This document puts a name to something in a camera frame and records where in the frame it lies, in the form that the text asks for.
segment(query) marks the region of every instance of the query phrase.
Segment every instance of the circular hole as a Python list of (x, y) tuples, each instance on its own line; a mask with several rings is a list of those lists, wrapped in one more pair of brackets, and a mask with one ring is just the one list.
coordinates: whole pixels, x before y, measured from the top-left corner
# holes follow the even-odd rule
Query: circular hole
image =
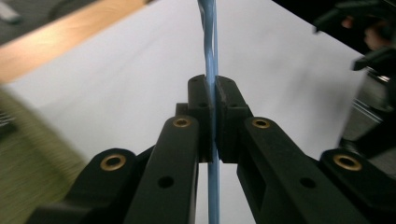
[(126, 162), (126, 158), (121, 154), (112, 154), (106, 156), (100, 163), (104, 171), (115, 171), (120, 169)]
[(162, 189), (168, 189), (174, 185), (175, 181), (171, 176), (164, 176), (158, 180), (158, 186)]
[(307, 177), (301, 178), (300, 183), (308, 189), (314, 189), (317, 187), (317, 183), (315, 183), (315, 181), (313, 181), (311, 178)]
[(106, 161), (106, 165), (108, 166), (115, 166), (121, 162), (120, 158), (115, 157), (115, 158), (110, 158)]
[(190, 126), (191, 122), (188, 119), (176, 119), (174, 125), (178, 128), (184, 128)]
[(270, 127), (270, 123), (264, 119), (254, 119), (253, 125), (257, 128), (266, 129)]
[(357, 161), (355, 158), (348, 155), (335, 155), (332, 158), (338, 166), (349, 170), (349, 171), (359, 171), (361, 170), (361, 163)]
[(340, 158), (340, 162), (347, 166), (354, 166), (356, 163), (352, 161), (350, 158)]
[(198, 104), (199, 107), (207, 107), (207, 103), (200, 103)]

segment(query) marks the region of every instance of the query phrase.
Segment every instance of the blue cable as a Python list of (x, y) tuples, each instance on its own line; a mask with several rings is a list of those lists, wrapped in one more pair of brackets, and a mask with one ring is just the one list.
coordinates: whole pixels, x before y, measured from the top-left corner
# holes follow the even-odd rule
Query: blue cable
[(204, 28), (204, 52), (206, 65), (206, 82), (209, 87), (212, 111), (212, 158), (208, 164), (208, 206), (209, 224), (219, 224), (219, 154), (215, 143), (216, 134), (216, 75), (218, 67), (218, 40), (216, 0), (198, 0), (201, 20)]

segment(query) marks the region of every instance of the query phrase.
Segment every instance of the black mechanical part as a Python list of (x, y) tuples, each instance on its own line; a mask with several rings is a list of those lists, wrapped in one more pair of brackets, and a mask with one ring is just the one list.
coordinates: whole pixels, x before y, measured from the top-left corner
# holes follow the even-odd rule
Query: black mechanical part
[(123, 223), (194, 223), (198, 122), (166, 121)]
[(369, 223), (273, 121), (245, 130), (237, 173), (257, 223)]
[(212, 162), (212, 129), (211, 113), (213, 106), (210, 103), (209, 89), (205, 75), (192, 77), (188, 82), (189, 102), (177, 104), (176, 115), (188, 115), (199, 122), (199, 161)]
[[(330, 27), (340, 25), (347, 16), (354, 18), (353, 26), (364, 31), (368, 26), (380, 20), (388, 23), (380, 34), (396, 44), (396, 2), (392, 0), (354, 0), (336, 4), (335, 7), (316, 19), (313, 24), (317, 31), (327, 32)], [(396, 48), (384, 47), (367, 53), (364, 57), (354, 62), (352, 69), (361, 70), (364, 67), (372, 67), (376, 70), (387, 67), (394, 72), (396, 64)]]
[(252, 117), (251, 111), (235, 82), (227, 77), (217, 77), (216, 98), (216, 144), (219, 157), (224, 163), (238, 163), (239, 130), (243, 126), (243, 121)]
[(396, 220), (396, 181), (363, 157), (341, 149), (325, 151), (320, 168), (372, 223)]
[(365, 158), (373, 158), (396, 147), (395, 129), (396, 111), (393, 111), (353, 144)]
[[(191, 91), (189, 102), (202, 102), (195, 99), (201, 90)], [(219, 151), (238, 164), (257, 223), (394, 220), (394, 181), (365, 159), (333, 150), (314, 161), (273, 121), (253, 118), (232, 80), (218, 77), (217, 93)], [(177, 113), (188, 107), (179, 104)], [(194, 223), (199, 124), (176, 116), (166, 121), (157, 145), (137, 157), (123, 149), (99, 154), (62, 202), (39, 207), (28, 223)]]
[[(338, 0), (274, 0), (277, 4), (281, 5), (291, 13), (300, 17), (301, 19), (313, 24), (314, 21), (328, 11), (332, 10)], [(364, 43), (364, 31), (356, 29), (346, 29), (341, 26), (341, 23), (328, 26), (326, 33), (335, 39), (346, 44), (350, 48), (366, 54), (370, 51)]]
[(134, 153), (104, 151), (84, 168), (63, 201), (38, 207), (27, 223), (121, 223), (139, 176)]

